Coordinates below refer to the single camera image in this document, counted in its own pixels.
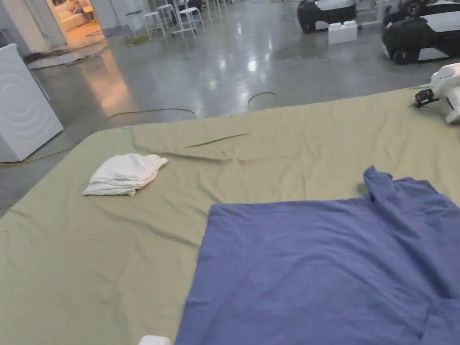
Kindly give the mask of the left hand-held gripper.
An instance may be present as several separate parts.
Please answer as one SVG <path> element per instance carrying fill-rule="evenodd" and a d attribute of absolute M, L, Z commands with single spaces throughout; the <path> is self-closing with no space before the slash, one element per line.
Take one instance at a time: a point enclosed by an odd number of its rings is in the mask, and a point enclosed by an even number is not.
<path fill-rule="evenodd" d="M 138 345 L 171 345 L 170 339 L 158 335 L 145 335 L 142 337 Z"/>

